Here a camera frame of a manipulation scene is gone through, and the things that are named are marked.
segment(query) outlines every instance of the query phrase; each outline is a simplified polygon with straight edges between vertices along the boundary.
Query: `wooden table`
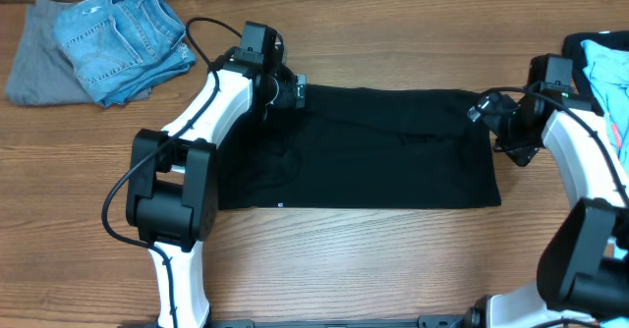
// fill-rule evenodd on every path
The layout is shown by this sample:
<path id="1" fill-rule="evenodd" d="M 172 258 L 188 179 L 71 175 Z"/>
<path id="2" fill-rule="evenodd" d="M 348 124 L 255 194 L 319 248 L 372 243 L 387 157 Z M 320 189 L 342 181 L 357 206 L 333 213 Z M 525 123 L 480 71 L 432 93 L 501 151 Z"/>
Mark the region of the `wooden table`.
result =
<path id="1" fill-rule="evenodd" d="M 175 1 L 183 21 L 245 20 L 282 32 L 310 82 L 376 88 L 522 85 L 565 35 L 629 27 L 629 0 Z M 0 6 L 5 85 L 26 6 Z M 215 56 L 238 41 L 196 24 Z M 0 99 L 0 326 L 113 327 L 154 319 L 145 250 L 112 240 L 100 206 L 127 170 L 140 128 L 177 117 L 205 82 L 199 63 L 149 101 L 19 108 Z M 554 161 L 494 155 L 503 205 L 472 210 L 256 209 L 219 213 L 204 247 L 214 318 L 411 318 L 462 313 L 535 278 L 568 204 Z M 110 218 L 121 233 L 124 192 Z"/>

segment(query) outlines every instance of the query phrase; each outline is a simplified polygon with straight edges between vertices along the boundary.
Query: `jeans back pocket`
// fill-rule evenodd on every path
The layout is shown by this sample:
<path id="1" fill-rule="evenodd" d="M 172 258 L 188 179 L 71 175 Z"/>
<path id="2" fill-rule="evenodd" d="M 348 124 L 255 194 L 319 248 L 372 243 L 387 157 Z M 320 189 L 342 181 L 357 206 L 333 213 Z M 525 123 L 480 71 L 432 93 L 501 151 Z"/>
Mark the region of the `jeans back pocket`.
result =
<path id="1" fill-rule="evenodd" d="M 72 62 L 77 78 L 87 84 L 113 77 L 143 62 L 116 29 L 113 16 L 64 43 L 63 50 Z"/>

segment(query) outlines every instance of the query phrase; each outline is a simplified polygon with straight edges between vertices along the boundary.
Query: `black t-shirt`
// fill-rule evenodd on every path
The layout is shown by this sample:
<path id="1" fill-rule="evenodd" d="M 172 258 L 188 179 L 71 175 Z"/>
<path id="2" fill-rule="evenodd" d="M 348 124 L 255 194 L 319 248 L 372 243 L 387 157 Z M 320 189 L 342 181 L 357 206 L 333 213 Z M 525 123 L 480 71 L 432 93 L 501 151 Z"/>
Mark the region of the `black t-shirt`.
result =
<path id="1" fill-rule="evenodd" d="M 247 116 L 223 141 L 219 208 L 500 205 L 477 99 L 309 85 L 305 109 Z"/>

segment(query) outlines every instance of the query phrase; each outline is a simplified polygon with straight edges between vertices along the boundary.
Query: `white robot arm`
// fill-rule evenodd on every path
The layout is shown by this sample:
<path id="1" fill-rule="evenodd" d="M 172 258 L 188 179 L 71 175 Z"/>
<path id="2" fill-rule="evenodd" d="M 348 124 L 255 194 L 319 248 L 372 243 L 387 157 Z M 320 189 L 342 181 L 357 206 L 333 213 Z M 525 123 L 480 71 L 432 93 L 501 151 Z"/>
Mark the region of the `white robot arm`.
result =
<path id="1" fill-rule="evenodd" d="M 468 314 L 482 317 L 483 328 L 627 316 L 627 263 L 603 253 L 609 238 L 627 247 L 629 180 L 609 143 L 598 105 L 571 93 L 572 62 L 546 55 L 534 59 L 531 67 L 529 82 L 536 83 L 523 90 L 527 95 L 517 104 L 493 90 L 469 116 L 474 121 L 483 116 L 498 136 L 496 144 L 520 166 L 526 166 L 539 147 L 547 148 L 572 211 L 543 253 L 537 283 L 491 297 L 483 309 L 477 305 Z"/>
<path id="2" fill-rule="evenodd" d="M 171 328 L 175 321 L 177 327 L 186 328 L 209 324 L 211 306 L 203 290 L 201 256 L 202 242 L 217 211 L 216 148 L 247 113 L 255 114 L 262 123 L 268 108 L 305 105 L 306 77 L 293 75 L 283 65 L 283 40 L 276 45 L 276 36 L 270 27 L 246 23 L 240 47 L 228 52 L 221 70 L 208 73 L 205 86 L 186 111 L 161 133 L 142 130 L 134 140 L 132 167 L 206 108 L 170 150 L 146 163 L 129 181 L 128 222 L 138 227 L 142 241 L 170 258 L 172 279 L 163 256 L 149 249 L 159 287 L 157 325 L 161 328 Z M 185 174 L 183 186 L 155 179 L 155 172 L 168 171 Z"/>

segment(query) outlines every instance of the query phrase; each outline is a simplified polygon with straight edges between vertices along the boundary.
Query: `gray cloth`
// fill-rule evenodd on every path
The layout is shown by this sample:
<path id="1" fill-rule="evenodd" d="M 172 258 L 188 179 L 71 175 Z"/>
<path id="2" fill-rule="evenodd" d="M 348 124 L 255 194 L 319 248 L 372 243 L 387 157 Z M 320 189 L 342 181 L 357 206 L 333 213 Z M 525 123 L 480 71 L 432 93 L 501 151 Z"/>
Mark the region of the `gray cloth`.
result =
<path id="1" fill-rule="evenodd" d="M 34 5 L 28 5 L 24 32 L 6 86 L 11 102 L 29 106 L 94 103 L 75 77 L 72 63 L 52 38 L 57 14 L 72 5 L 50 0 L 36 0 Z M 147 88 L 132 100 L 148 99 L 150 93 Z"/>

